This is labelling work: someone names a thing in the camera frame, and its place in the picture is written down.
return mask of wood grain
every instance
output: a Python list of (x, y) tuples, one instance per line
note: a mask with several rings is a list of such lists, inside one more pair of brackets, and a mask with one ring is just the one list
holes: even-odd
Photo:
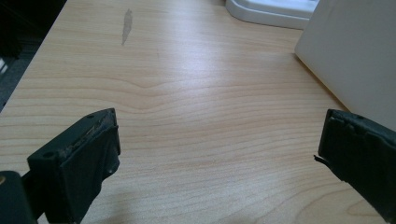
[(383, 223), (313, 160), (327, 108), (343, 107), (293, 54), (301, 33), (221, 0), (69, 0), (0, 116), (0, 169), (24, 174), (115, 107), (121, 166), (84, 223)]

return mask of white object on floor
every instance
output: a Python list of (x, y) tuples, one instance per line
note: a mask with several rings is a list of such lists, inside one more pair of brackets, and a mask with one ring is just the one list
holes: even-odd
[(304, 29), (318, 0), (227, 0), (226, 8), (241, 21)]
[(320, 0), (295, 52), (353, 113), (396, 131), (396, 1)]

